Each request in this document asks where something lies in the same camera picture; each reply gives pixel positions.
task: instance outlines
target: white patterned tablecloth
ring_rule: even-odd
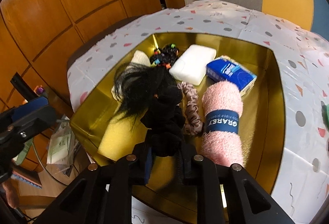
[[[218,0],[165,9],[117,29],[76,60],[67,73],[74,111],[96,84],[150,34],[209,33],[270,48],[279,65],[286,136],[272,197],[296,223],[309,223],[329,193],[329,42],[281,18]]]

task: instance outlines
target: bolt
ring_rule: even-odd
[[[239,164],[233,164],[232,165],[233,170],[235,171],[240,171],[242,169],[242,166]]]
[[[88,170],[90,170],[90,171],[95,171],[95,170],[97,170],[97,168],[98,168],[97,164],[88,165]]]
[[[137,159],[137,157],[134,154],[130,154],[130,155],[127,155],[126,159],[128,161],[135,161]]]
[[[200,154],[197,154],[197,155],[194,155],[193,159],[195,161],[201,162],[201,161],[203,161],[203,156]]]

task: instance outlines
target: navy blue paper band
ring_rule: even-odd
[[[239,115],[230,110],[216,110],[206,115],[206,133],[226,131],[236,133],[239,127]]]

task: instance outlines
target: blue tissue pack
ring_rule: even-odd
[[[209,62],[206,74],[215,82],[227,80],[236,84],[241,96],[254,86],[257,78],[251,71],[225,55]]]

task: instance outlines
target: pink fuzzy cloth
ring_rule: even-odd
[[[243,103],[238,87],[221,81],[211,85],[202,97],[205,115],[215,110],[231,110],[241,117]],[[241,139],[231,132],[212,131],[203,136],[203,155],[214,163],[231,166],[234,163],[243,165]]]

